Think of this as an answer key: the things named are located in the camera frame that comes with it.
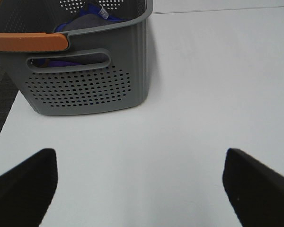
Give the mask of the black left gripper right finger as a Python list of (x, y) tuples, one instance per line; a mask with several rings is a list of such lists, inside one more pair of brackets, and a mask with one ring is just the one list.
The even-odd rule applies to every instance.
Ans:
[(284, 176), (246, 152), (230, 148), (222, 184), (243, 227), (284, 227)]

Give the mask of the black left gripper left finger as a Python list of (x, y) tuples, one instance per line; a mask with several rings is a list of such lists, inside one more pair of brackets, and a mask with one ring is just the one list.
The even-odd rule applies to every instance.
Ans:
[(58, 185), (56, 152), (45, 148), (0, 175), (0, 227), (40, 226)]

